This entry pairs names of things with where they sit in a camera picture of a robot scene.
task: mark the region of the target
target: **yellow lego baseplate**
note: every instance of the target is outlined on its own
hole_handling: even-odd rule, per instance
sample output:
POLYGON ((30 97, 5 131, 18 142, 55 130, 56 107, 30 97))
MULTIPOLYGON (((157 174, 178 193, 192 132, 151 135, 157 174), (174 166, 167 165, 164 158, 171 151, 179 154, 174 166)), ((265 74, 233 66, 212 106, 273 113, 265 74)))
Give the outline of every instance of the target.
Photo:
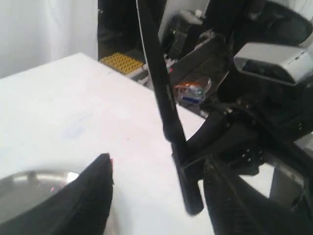
POLYGON ((119 52, 114 53, 111 56, 104 57, 100 60, 100 62, 107 66, 110 66, 111 68, 121 72, 124 75, 127 75, 143 66, 143 63, 141 63, 140 61, 137 61, 119 52))

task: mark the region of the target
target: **white table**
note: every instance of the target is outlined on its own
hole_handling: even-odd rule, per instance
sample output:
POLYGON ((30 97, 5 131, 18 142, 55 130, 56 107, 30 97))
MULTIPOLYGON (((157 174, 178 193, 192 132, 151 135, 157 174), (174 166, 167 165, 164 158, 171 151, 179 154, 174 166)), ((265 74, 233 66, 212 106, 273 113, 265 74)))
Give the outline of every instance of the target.
MULTIPOLYGON (((178 107, 187 137, 203 119, 178 107)), ((122 235, 211 235, 204 210, 184 210, 154 94, 77 54, 0 80, 0 178, 34 169, 81 172, 114 160, 114 216, 122 235)), ((269 194, 272 168, 247 178, 269 194)))

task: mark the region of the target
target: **white tabletop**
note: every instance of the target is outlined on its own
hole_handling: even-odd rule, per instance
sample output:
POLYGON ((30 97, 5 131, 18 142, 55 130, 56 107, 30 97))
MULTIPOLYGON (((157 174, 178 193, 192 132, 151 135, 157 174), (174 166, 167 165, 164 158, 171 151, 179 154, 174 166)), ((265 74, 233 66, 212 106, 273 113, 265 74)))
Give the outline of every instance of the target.
MULTIPOLYGON (((178 107, 187 137, 203 119, 178 107)), ((114 160, 114 216, 122 235, 213 234, 208 213, 184 210, 154 94, 77 54, 0 80, 0 178, 18 171, 81 172, 114 160)), ((268 195, 272 168, 246 179, 268 195)))

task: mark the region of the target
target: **black antenna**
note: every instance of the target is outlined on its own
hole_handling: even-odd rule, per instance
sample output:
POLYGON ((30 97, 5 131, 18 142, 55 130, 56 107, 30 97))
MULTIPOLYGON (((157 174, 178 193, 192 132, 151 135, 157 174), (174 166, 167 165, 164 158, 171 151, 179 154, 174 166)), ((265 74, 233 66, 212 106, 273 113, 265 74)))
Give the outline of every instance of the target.
POLYGON ((171 143, 173 158, 178 171, 180 187, 187 212, 196 215, 203 210, 203 202, 196 181, 188 181, 180 166, 190 157, 185 134, 178 117, 170 77, 164 62, 162 48, 157 36, 146 0, 136 0, 141 40, 148 71, 163 122, 166 139, 171 143))

